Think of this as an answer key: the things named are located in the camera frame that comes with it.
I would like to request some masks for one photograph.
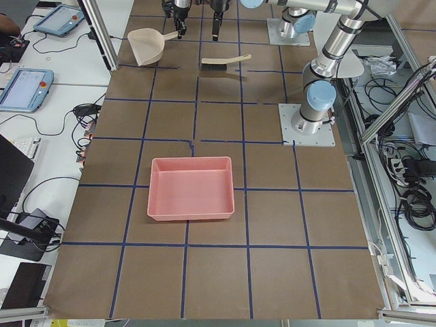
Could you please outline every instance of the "dustpan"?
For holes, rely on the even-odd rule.
[[[155,63],[162,58],[165,41],[175,39],[178,31],[162,35],[155,29],[136,29],[127,34],[138,66]]]

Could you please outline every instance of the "plastic tray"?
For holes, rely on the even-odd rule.
[[[158,221],[228,219],[234,213],[229,157],[155,158],[147,214]]]

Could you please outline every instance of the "table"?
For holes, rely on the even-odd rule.
[[[122,37],[133,0],[99,0],[97,3],[109,34]],[[46,15],[49,12],[48,9],[36,9],[33,14]],[[31,31],[38,19],[40,18],[30,17],[22,32]],[[40,51],[62,50],[74,46],[77,39],[85,33],[89,33],[89,26],[83,20],[65,37],[48,35],[46,40],[41,41],[35,47]],[[40,32],[26,34],[26,39],[31,44],[22,56],[20,64],[26,68],[51,69],[54,72],[55,84],[108,85],[110,73],[104,65],[95,41],[85,35],[78,41],[77,48],[60,53],[40,54],[32,47],[32,44],[43,37],[44,34]],[[112,39],[112,44],[118,52],[121,40]]]
[[[105,88],[103,87],[53,85],[42,107],[35,114],[29,114],[29,116],[37,120],[38,127],[42,132],[56,133],[61,129],[63,117],[67,111],[78,104],[94,102],[104,92]],[[0,112],[0,121],[4,121],[14,114],[13,112]],[[69,114],[65,124],[65,131],[61,135],[42,136],[39,158],[26,186],[27,191],[39,182],[55,176],[80,178],[80,166],[76,163],[76,147],[71,139],[71,132],[76,124],[77,121],[74,115]],[[37,132],[33,121],[23,117],[16,117],[0,125],[0,134],[7,139],[14,140],[34,137]],[[74,137],[77,140],[82,135],[83,129],[79,127]],[[27,210],[32,211],[34,208],[40,208],[50,217],[57,218],[63,225],[66,225],[77,184],[76,181],[57,180],[42,185],[29,197],[26,203]],[[0,237],[4,237],[6,234],[6,232],[0,231]],[[47,253],[41,263],[53,265],[56,257],[57,252]],[[0,288],[9,287],[18,265],[23,261],[26,260],[0,255],[2,267],[7,267],[7,269],[1,270]]]
[[[100,10],[107,28],[111,35],[122,36],[133,0],[99,0]],[[47,14],[49,10],[36,9],[34,14]],[[23,33],[30,31],[35,18],[30,18]],[[67,37],[51,37],[38,44],[41,50],[66,48],[74,45],[80,34],[89,32],[86,21],[80,23]],[[28,34],[31,44],[41,38],[41,33]],[[120,40],[113,40],[118,51]],[[55,133],[61,130],[65,113],[74,106],[82,103],[93,103],[106,92],[106,86],[110,80],[110,74],[104,65],[97,45],[94,41],[83,37],[79,47],[73,50],[54,54],[38,54],[30,47],[20,63],[12,65],[8,74],[0,76],[0,87],[7,84],[12,77],[13,71],[18,67],[51,69],[54,71],[54,84],[50,88],[47,98],[42,107],[35,113],[29,114],[38,122],[42,132]],[[12,112],[0,112],[0,122],[13,116]],[[54,176],[72,176],[80,178],[79,165],[76,163],[76,147],[71,140],[71,132],[76,125],[73,114],[69,114],[65,124],[65,131],[60,136],[42,136],[42,147],[38,161],[27,185],[27,190],[36,186],[39,182]],[[17,117],[0,125],[0,133],[11,140],[37,136],[33,121]],[[74,134],[75,139],[83,134],[78,128]],[[32,194],[27,202],[27,209],[41,208],[48,215],[60,219],[65,225],[68,220],[71,205],[77,188],[77,182],[71,180],[56,180],[46,183]],[[0,237],[6,233],[0,231]],[[54,264],[57,252],[44,255],[41,263]],[[18,258],[0,255],[2,269],[0,274],[0,288],[9,287],[20,262]]]

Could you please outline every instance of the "brush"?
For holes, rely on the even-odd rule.
[[[220,71],[227,70],[227,64],[238,63],[239,61],[251,59],[251,54],[234,58],[202,58],[202,65],[200,70]]]

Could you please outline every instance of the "metal mounting plate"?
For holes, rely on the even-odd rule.
[[[294,39],[288,39],[281,37],[277,33],[277,27],[281,22],[281,18],[268,18],[266,24],[268,25],[268,35],[270,37],[270,44],[278,46],[310,46],[309,35],[307,33],[301,33]]]
[[[292,115],[300,109],[300,104],[279,104],[281,135],[283,145],[296,146],[335,146],[332,126],[325,124],[313,135],[302,135],[291,126]]]

